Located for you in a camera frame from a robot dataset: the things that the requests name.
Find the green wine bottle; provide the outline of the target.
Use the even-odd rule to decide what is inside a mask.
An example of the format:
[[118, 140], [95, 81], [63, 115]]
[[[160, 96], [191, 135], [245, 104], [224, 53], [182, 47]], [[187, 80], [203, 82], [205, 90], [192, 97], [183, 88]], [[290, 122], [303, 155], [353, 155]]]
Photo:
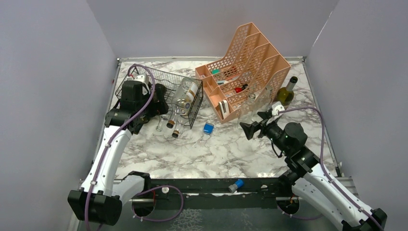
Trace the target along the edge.
[[273, 102], [280, 102], [282, 106], [287, 109], [294, 98], [294, 87], [298, 81], [298, 77], [292, 76], [286, 85], [277, 91]]
[[167, 88], [163, 84], [155, 85], [155, 93], [153, 96], [153, 105], [159, 110], [167, 110], [168, 105], [165, 100]]

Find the blue grey cylinder cap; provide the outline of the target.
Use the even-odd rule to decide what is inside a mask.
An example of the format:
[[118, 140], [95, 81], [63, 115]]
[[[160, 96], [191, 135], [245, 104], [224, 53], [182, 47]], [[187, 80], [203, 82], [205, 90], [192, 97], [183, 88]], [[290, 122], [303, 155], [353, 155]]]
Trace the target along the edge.
[[233, 184], [231, 184], [231, 185], [228, 187], [228, 190], [229, 190], [230, 193], [234, 193], [234, 192], [236, 192], [239, 188], [241, 188], [243, 185], [244, 185], [243, 180], [242, 180], [242, 179], [238, 179], [238, 180], [236, 180]]

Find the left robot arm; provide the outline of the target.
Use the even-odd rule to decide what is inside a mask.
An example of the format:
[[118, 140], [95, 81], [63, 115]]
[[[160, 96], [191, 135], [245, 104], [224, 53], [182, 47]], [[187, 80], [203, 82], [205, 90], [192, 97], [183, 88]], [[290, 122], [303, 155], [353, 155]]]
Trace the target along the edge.
[[138, 134], [151, 118], [168, 112], [167, 88], [156, 83], [126, 80], [114, 107], [106, 114], [102, 142], [86, 179], [71, 190], [67, 201], [77, 219], [113, 226], [122, 207], [133, 196], [151, 193], [150, 175], [137, 171], [115, 184], [121, 156], [133, 134]]

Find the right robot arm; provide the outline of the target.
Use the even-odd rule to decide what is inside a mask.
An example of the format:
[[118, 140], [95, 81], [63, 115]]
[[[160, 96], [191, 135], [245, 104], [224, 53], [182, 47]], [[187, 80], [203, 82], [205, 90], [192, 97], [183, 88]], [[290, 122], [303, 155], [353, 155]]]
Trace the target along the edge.
[[351, 193], [306, 146], [307, 135], [301, 124], [290, 122], [279, 127], [272, 115], [260, 112], [261, 122], [240, 123], [248, 140], [259, 131], [272, 148], [278, 148], [289, 170], [280, 176], [278, 191], [294, 193], [312, 205], [340, 231], [383, 231], [387, 214], [373, 209]]

